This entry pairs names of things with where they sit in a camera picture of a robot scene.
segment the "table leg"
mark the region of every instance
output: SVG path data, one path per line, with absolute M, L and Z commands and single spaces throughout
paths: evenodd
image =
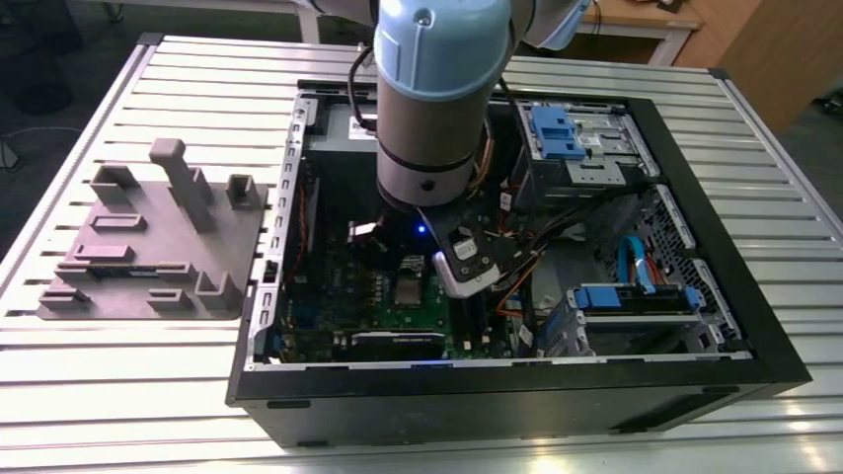
M 296 13 L 299 15 L 299 26 L 302 27 L 302 42 L 319 44 L 319 15 L 316 11 L 299 7 Z
M 667 37 L 659 42 L 656 51 L 650 58 L 651 66 L 670 66 L 676 60 L 683 46 L 686 45 L 687 37 L 690 37 L 689 30 L 671 30 Z

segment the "light blue cap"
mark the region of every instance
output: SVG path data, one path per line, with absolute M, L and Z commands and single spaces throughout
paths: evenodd
M 588 10 L 590 5 L 591 0 L 578 0 L 578 3 L 566 16 L 566 19 L 559 24 L 544 42 L 539 44 L 539 47 L 546 47 L 547 49 L 559 51 L 568 45 L 571 39 L 575 37 L 578 27 L 580 26 L 582 17 L 584 16 L 584 12 Z
M 510 0 L 380 0 L 380 76 L 420 101 L 466 96 L 503 68 L 510 18 Z

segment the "floor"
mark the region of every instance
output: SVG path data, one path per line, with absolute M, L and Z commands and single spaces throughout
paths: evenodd
M 0 134 L 40 126 L 84 128 L 143 32 L 244 40 L 298 41 L 300 38 L 298 21 L 290 15 L 127 6 L 126 20 L 112 25 L 99 4 L 71 3 L 70 7 L 86 39 L 86 48 L 59 59 L 71 82 L 74 103 L 55 114 L 30 117 L 0 97 Z M 370 35 L 367 28 L 339 19 L 322 20 L 323 42 L 356 44 Z M 75 138 L 70 130 L 43 130 L 11 139 L 24 164 L 18 173 L 0 173 L 0 257 L 12 245 Z M 826 116 L 819 108 L 810 108 L 782 136 L 782 143 L 831 207 L 843 215 L 843 187 L 839 186 L 843 183 L 843 167 L 839 166 L 843 119 Z

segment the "white label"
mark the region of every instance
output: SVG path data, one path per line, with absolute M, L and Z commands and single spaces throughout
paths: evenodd
M 522 324 L 522 329 L 518 331 L 518 337 L 522 338 L 528 348 L 532 348 L 532 333 L 527 329 L 527 326 Z
M 363 114 L 363 118 L 372 120 L 378 118 L 376 114 Z M 350 140 L 378 140 L 378 137 L 370 134 L 370 131 L 360 126 L 360 122 L 355 116 L 348 120 L 348 139 Z
M 600 146 L 600 139 L 596 136 L 579 136 L 582 146 Z
M 500 208 L 507 212 L 512 209 L 512 195 L 510 193 L 500 193 Z
M 464 240 L 454 246 L 454 253 L 458 259 L 466 260 L 476 255 L 476 243 L 475 239 Z
M 552 309 L 554 307 L 556 307 L 556 303 L 559 303 L 559 301 L 556 301 L 556 298 L 550 294 L 546 294 L 544 298 L 542 298 L 542 302 L 539 303 L 539 308 Z

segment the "yellow wire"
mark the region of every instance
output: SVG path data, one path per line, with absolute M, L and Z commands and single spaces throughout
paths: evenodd
M 530 268 L 524 271 L 524 273 L 522 274 L 522 277 L 518 279 L 518 281 L 515 282 L 515 284 L 512 285 L 512 287 L 510 288 L 510 292 L 506 293 L 506 296 L 503 297 L 503 299 L 500 300 L 500 302 L 498 303 L 498 307 L 495 308 L 495 312 L 498 314 L 504 314 L 504 309 L 503 309 L 503 305 L 506 304 L 507 300 L 510 299 L 510 297 L 512 296 L 512 294 L 515 293 L 515 290 L 518 289 L 518 287 L 522 285 L 522 283 L 524 282 L 524 280 L 527 279 L 527 277 L 530 276 L 530 274 L 532 274 L 532 271 L 536 270 L 536 266 L 539 265 L 539 259 L 536 259 L 536 262 L 530 266 Z

